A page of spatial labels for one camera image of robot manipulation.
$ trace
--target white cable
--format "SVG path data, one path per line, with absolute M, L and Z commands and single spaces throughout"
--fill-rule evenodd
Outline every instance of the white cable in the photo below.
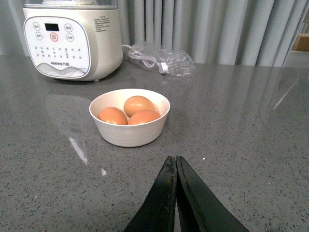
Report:
M 139 51 L 133 51 L 133 50 L 131 50 L 132 47 L 129 46 L 129 45 L 126 45 L 126 44 L 123 44 L 122 47 L 128 47 L 128 48 L 130 48 L 130 51 L 127 53 L 127 55 L 128 55 L 130 58 L 141 60 L 147 68 L 153 68 L 154 65 L 157 65 L 157 66 L 160 68 L 160 72 L 161 72 L 162 64 L 159 63 L 159 62 L 156 60 L 156 58 L 150 57 L 150 56 L 145 56 L 145 55 L 143 55 L 142 53 L 140 53 Z

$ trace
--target red button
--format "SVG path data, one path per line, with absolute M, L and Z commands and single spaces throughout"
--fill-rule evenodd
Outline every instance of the red button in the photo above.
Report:
M 54 42 L 58 41 L 58 35 L 54 32 L 50 33 L 50 38 Z

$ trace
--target appliance lid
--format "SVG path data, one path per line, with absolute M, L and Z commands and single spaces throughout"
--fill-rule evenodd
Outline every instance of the appliance lid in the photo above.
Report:
M 114 10 L 117 0 L 24 0 L 25 8 Z

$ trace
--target button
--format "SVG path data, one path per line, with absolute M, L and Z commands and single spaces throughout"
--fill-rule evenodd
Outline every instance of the button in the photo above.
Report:
M 35 37 L 37 37 L 38 40 L 42 40 L 43 39 L 42 34 L 39 33 L 39 32 L 35 33 Z
M 52 41 L 57 42 L 58 41 L 58 35 L 54 32 L 50 33 L 50 38 Z
M 74 40 L 74 36 L 72 34 L 67 34 L 67 40 L 72 42 Z
M 71 24 L 67 23 L 66 25 L 64 25 L 64 29 L 67 31 L 67 32 L 71 32 L 73 30 Z
M 41 27 L 40 27 L 40 25 L 38 23 L 33 23 L 33 28 L 35 30 L 40 30 L 41 29 Z

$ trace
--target clear plastic bag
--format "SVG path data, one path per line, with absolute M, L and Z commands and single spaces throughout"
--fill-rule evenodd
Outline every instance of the clear plastic bag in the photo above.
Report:
M 123 45 L 125 57 L 133 64 L 152 72 L 191 77 L 197 72 L 191 57 L 184 51 L 162 49 L 154 44 Z

